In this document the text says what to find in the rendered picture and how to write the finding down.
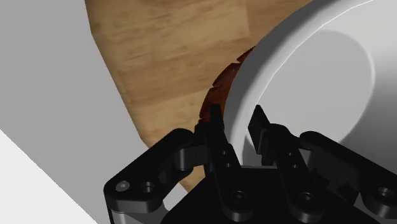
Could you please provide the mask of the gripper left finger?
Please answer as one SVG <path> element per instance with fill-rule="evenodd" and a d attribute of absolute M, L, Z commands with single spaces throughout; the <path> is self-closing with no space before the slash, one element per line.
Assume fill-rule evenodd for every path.
<path fill-rule="evenodd" d="M 193 168 L 203 165 L 205 178 L 172 209 L 165 198 Z M 213 104 L 208 122 L 194 131 L 174 129 L 104 185 L 112 222 L 133 215 L 154 222 L 247 222 L 254 213 L 243 170 L 224 134 L 220 106 Z"/>

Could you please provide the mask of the wooden table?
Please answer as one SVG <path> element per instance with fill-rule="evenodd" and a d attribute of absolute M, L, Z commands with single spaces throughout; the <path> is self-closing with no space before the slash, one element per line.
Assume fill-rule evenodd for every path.
<path fill-rule="evenodd" d="M 151 146 L 192 129 L 216 77 L 312 0 L 85 0 L 92 36 Z"/>

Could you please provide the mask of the reddish brown jagged round thing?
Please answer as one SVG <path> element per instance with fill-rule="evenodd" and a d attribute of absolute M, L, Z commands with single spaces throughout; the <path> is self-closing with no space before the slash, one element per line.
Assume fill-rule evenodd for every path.
<path fill-rule="evenodd" d="M 207 91 L 205 99 L 199 113 L 199 123 L 208 122 L 210 120 L 210 107 L 212 104 L 219 104 L 221 114 L 225 110 L 226 99 L 230 91 L 232 82 L 237 75 L 242 63 L 251 53 L 254 46 L 240 55 L 235 62 L 229 64 L 214 80 L 212 87 Z"/>

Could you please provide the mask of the white bowl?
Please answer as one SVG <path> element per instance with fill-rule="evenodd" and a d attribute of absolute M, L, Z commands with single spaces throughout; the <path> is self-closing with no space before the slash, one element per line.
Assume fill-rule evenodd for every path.
<path fill-rule="evenodd" d="M 397 0 L 312 0 L 259 41 L 224 110 L 242 165 L 260 164 L 247 131 L 256 106 L 397 174 Z"/>

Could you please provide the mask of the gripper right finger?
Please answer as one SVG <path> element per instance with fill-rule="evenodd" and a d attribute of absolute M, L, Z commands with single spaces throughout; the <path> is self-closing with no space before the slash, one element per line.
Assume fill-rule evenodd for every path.
<path fill-rule="evenodd" d="M 299 223 L 397 222 L 397 174 L 314 131 L 294 136 L 257 105 L 248 125 L 262 164 L 275 164 Z"/>

